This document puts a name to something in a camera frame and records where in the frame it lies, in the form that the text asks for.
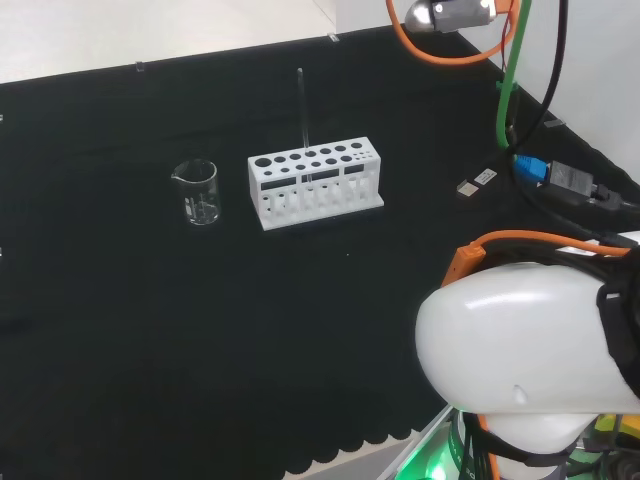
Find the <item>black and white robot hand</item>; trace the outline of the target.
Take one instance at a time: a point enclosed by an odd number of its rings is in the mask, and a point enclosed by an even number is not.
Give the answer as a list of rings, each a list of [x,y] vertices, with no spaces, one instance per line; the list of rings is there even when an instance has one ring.
[[[496,16],[494,0],[422,0],[409,8],[405,26],[413,33],[449,33],[489,25]]]

